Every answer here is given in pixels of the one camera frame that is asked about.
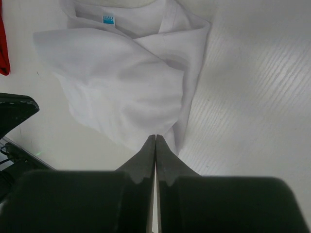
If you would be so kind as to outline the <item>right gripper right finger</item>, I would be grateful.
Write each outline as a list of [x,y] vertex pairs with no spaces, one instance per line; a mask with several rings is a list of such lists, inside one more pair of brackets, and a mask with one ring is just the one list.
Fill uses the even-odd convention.
[[164,233],[301,233],[293,191],[274,177],[200,176],[158,135],[158,219]]

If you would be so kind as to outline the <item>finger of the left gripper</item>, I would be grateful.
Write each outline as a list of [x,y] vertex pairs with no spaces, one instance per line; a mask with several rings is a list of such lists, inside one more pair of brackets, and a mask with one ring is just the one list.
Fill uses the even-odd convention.
[[29,96],[0,94],[0,138],[39,111],[37,102]]

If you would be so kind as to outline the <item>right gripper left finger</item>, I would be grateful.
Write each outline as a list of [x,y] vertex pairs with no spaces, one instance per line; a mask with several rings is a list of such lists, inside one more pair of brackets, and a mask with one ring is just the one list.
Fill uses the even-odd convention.
[[150,233],[156,137],[114,171],[24,174],[0,212],[3,233]]

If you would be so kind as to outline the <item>white t shirt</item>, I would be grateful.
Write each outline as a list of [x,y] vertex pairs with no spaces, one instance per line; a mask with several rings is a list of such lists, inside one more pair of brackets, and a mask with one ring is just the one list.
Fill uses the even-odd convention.
[[40,60],[80,124],[139,151],[148,136],[183,146],[208,21],[174,0],[137,8],[61,2],[66,29],[36,32]]

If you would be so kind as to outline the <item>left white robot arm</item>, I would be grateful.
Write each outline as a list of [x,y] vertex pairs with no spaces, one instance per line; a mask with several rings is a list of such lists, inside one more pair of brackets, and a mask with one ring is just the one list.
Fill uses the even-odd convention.
[[[37,102],[25,95],[0,94],[0,139],[21,123],[39,112]],[[10,193],[15,182],[25,173],[37,169],[52,169],[52,167],[36,156],[30,154],[16,144],[5,141],[0,144],[0,154],[6,156],[0,164],[6,168],[0,170],[0,201]]]

